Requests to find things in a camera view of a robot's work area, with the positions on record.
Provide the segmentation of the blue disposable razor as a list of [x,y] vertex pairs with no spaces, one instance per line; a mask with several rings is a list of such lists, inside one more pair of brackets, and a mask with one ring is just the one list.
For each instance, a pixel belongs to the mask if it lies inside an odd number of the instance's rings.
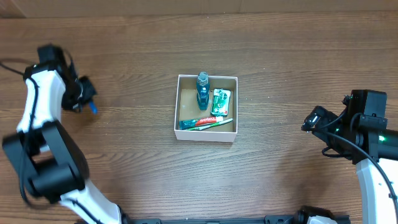
[[96,105],[95,105],[95,103],[93,101],[89,102],[89,106],[90,106],[90,109],[92,110],[93,114],[97,114],[98,113],[98,109],[97,109],[97,107],[96,107]]

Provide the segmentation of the red teal toothpaste tube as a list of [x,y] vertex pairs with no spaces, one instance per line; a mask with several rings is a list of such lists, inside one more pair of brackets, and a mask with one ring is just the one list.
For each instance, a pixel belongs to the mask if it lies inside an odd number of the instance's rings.
[[183,120],[183,121],[179,121],[179,129],[184,130],[184,129],[189,129],[189,128],[195,128],[195,127],[199,127],[199,126],[204,126],[206,124],[213,124],[213,123],[221,122],[223,120],[224,120],[224,118],[222,116],[212,116],[212,117],[201,118],[201,119]]

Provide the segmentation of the green white soap packet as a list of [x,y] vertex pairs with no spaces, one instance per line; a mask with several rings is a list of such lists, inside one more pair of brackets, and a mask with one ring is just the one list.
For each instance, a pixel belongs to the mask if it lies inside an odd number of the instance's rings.
[[213,91],[213,104],[211,114],[214,116],[227,116],[231,91],[222,88],[215,88]]

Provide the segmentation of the teal mouthwash bottle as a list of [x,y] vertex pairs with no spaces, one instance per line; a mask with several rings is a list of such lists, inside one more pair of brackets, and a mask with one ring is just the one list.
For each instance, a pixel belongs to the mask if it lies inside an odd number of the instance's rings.
[[200,72],[197,76],[197,103],[200,110],[207,110],[210,98],[209,76],[206,72]]

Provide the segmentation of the green white toothbrush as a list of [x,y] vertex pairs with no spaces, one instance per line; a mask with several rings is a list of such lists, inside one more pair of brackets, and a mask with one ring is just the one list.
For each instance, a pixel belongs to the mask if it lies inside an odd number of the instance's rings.
[[219,122],[216,122],[216,123],[213,123],[213,124],[207,124],[207,125],[204,125],[204,126],[188,128],[187,131],[202,131],[202,130],[213,128],[213,127],[216,127],[216,126],[222,126],[222,125],[228,124],[228,123],[230,123],[232,121],[233,121],[233,118],[230,118],[230,119],[227,119],[225,121],[219,121]]

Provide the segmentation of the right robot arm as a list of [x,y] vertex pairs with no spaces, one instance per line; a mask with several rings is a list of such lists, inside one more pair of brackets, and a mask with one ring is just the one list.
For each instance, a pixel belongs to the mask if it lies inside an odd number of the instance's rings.
[[345,158],[356,167],[363,223],[397,223],[397,131],[387,128],[387,94],[352,90],[340,115],[314,107],[302,131],[326,144],[324,156]]

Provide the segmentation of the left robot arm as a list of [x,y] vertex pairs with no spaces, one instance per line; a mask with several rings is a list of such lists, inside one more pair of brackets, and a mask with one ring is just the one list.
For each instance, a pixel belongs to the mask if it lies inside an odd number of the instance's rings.
[[84,223],[128,223],[121,207],[109,201],[90,180],[86,158],[61,124],[63,110],[79,113],[85,105],[97,112],[96,90],[79,77],[70,53],[47,44],[37,49],[39,62],[21,74],[27,86],[24,114],[16,133],[2,148],[19,178],[23,201],[36,210],[47,205],[27,198],[46,198],[79,215]]

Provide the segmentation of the white cardboard box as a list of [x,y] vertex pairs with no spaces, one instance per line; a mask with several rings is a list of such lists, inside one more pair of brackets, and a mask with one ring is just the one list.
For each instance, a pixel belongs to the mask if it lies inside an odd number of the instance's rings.
[[238,79],[236,77],[210,76],[209,81],[210,90],[220,88],[231,91],[227,118],[231,118],[232,121],[203,131],[181,130],[179,122],[182,120],[211,116],[213,93],[210,93],[208,109],[200,110],[197,103],[197,76],[179,75],[174,117],[174,132],[178,140],[234,142],[238,133]]

